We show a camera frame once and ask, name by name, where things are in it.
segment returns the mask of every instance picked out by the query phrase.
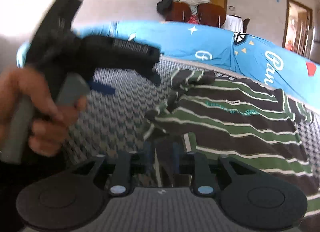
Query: wooden chair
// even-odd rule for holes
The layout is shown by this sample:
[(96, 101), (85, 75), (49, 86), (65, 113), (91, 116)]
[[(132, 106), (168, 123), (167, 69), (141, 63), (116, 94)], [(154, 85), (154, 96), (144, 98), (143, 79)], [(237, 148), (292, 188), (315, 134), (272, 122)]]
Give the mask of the wooden chair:
[(247, 27), (248, 27), (249, 22), (250, 22), (250, 19), (245, 19), (243, 21), (243, 33), (247, 33)]
[(184, 2), (173, 2), (171, 10), (167, 13), (165, 20), (188, 22), (192, 13), (190, 7)]
[(204, 3), (198, 6), (199, 24), (221, 28), (226, 21), (226, 11), (224, 8), (212, 4)]

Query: black and white houndstooth pattern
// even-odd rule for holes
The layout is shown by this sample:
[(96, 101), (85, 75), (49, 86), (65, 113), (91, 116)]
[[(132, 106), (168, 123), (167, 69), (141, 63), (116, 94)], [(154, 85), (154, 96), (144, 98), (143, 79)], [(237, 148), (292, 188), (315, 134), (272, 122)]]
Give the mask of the black and white houndstooth pattern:
[[(202, 70), (185, 64), (161, 60), (157, 72), (161, 76), (159, 87), (134, 71), (100, 69), (95, 80), (115, 88), (115, 95), (104, 96), (92, 91), (88, 96), (87, 110), (70, 128), (70, 139), (64, 152), (70, 164), (76, 164), (97, 154), (116, 157), (119, 150), (142, 150), (140, 126), (148, 109), (167, 98), (170, 91), (170, 75), (176, 68)], [(216, 77), (225, 75), (216, 73)], [(320, 116), (313, 124), (301, 123), (299, 134), (314, 171), (320, 171)]]

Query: human hand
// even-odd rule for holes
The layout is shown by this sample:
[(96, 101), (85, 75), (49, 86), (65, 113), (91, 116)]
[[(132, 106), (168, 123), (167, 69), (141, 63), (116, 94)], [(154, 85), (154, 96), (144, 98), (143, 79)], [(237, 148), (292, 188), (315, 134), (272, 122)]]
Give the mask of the human hand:
[(31, 98), (34, 106), (52, 121), (35, 119), (29, 147), (37, 154), (52, 157), (68, 137), (68, 126), (76, 123), (86, 107), (86, 97), (74, 106), (56, 106), (43, 75), (32, 68), (14, 68), (0, 75), (0, 149), (9, 132), (10, 122), (21, 95)]

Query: blue fabric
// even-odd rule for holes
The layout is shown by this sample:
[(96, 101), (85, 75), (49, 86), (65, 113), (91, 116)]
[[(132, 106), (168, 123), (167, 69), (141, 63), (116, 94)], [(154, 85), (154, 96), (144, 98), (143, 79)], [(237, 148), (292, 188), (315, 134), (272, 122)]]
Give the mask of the blue fabric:
[[(158, 46), (170, 57), (202, 62), (258, 80), (320, 109), (320, 65), (308, 75), (309, 60), (273, 43), (249, 34), (239, 34), (210, 26), (178, 22), (122, 21), (89, 25), (75, 32), (130, 39)], [(28, 44), (17, 54), (22, 65)]]

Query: red patterned cloth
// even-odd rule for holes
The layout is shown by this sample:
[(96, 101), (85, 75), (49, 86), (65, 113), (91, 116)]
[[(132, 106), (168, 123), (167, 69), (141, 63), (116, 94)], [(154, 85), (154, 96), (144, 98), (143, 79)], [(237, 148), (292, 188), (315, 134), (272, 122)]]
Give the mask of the red patterned cloth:
[(199, 24), (198, 15), (192, 15), (190, 17), (190, 19), (188, 20), (188, 23), (190, 23), (190, 24)]

